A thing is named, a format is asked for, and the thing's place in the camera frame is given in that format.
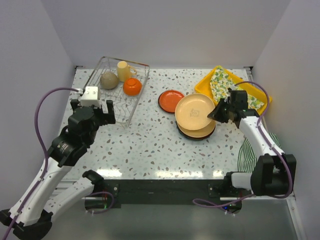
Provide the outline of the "orange ceramic bowl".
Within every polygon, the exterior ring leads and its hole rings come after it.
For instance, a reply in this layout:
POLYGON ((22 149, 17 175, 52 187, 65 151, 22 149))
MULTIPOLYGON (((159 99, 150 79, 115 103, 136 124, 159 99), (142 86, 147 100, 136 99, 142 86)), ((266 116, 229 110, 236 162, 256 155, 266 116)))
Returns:
POLYGON ((128 96, 137 96, 142 90, 142 86, 137 78, 129 78, 123 84, 123 92, 128 96))

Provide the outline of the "teal embossed plate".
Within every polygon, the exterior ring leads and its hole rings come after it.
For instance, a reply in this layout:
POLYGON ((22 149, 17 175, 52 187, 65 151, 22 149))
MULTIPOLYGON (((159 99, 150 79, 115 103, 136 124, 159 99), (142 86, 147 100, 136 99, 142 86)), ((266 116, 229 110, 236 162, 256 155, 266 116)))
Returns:
POLYGON ((192 136, 189 136, 189 135, 183 133, 183 132, 180 131, 180 130, 179 130, 178 132, 179 132, 184 138, 186 138, 186 139, 188 139, 188 140, 201 141, 201 140, 205 140, 205 139, 209 138, 209 137, 214 133, 214 130, 213 130, 210 134, 208 134, 208 135, 206 135, 206 136, 204 136, 204 137, 192 137, 192 136))

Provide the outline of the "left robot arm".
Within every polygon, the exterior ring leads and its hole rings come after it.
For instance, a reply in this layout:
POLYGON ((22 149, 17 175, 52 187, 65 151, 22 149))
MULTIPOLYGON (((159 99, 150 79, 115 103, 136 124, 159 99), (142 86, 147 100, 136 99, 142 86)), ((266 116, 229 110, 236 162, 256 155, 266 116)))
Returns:
POLYGON ((104 178, 88 170, 69 188, 52 196, 64 176, 94 143, 99 127, 116 122, 112 100, 106 101, 107 113, 101 105, 82 106, 76 99, 71 106, 73 114, 52 141, 31 186, 13 207, 0 212, 1 223, 20 240, 41 240, 53 222, 81 198, 104 194, 104 178))

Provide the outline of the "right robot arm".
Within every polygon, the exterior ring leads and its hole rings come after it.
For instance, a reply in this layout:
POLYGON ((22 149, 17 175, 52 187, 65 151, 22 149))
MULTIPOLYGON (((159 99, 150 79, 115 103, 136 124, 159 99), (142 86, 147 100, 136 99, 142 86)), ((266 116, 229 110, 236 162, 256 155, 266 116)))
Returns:
POLYGON ((255 109, 250 109, 244 90, 229 90, 227 98, 220 99, 208 118, 219 123, 232 121, 249 141, 257 158, 253 172, 229 172, 223 183, 223 192, 230 197, 241 189, 256 196, 278 199, 288 197, 294 186, 296 158, 276 145, 262 124, 255 109))

